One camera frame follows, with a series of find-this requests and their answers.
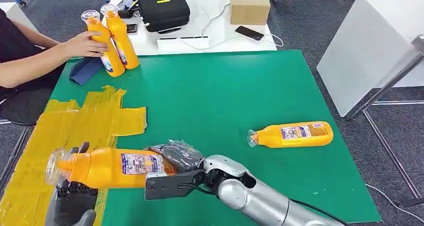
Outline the person's hand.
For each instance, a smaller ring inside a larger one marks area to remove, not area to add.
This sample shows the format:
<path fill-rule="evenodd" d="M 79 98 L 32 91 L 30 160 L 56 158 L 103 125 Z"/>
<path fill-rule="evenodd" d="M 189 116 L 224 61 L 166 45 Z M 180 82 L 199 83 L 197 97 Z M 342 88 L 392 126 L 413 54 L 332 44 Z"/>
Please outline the person's hand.
<path fill-rule="evenodd" d="M 74 57 L 101 57 L 109 47 L 104 42 L 98 42 L 93 39 L 94 36 L 101 36 L 98 31 L 85 31 L 77 36 L 60 44 L 62 51 L 69 58 Z"/>

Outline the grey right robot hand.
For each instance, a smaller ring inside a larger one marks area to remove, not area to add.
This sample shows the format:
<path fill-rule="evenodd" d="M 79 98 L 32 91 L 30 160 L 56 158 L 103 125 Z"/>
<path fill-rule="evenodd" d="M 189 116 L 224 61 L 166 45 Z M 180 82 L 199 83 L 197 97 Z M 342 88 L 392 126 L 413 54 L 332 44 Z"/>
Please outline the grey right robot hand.
<path fill-rule="evenodd" d="M 146 175 L 144 198 L 147 201 L 183 198 L 193 190 L 195 175 L 200 172 L 199 165 L 204 156 L 191 145 L 180 140 L 149 146 L 149 151 L 159 153 L 166 163 L 176 169 L 176 173 L 151 172 Z"/>

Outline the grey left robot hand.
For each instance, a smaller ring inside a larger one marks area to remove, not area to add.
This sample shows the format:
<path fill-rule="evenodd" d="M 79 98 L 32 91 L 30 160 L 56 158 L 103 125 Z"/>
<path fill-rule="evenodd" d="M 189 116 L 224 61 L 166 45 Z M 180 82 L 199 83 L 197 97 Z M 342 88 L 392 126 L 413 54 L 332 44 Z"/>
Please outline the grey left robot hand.
<path fill-rule="evenodd" d="M 89 146 L 89 142 L 84 142 L 70 152 L 57 149 L 50 155 L 44 179 L 54 188 L 45 217 L 46 226 L 94 224 L 98 190 L 81 182 L 90 167 Z"/>

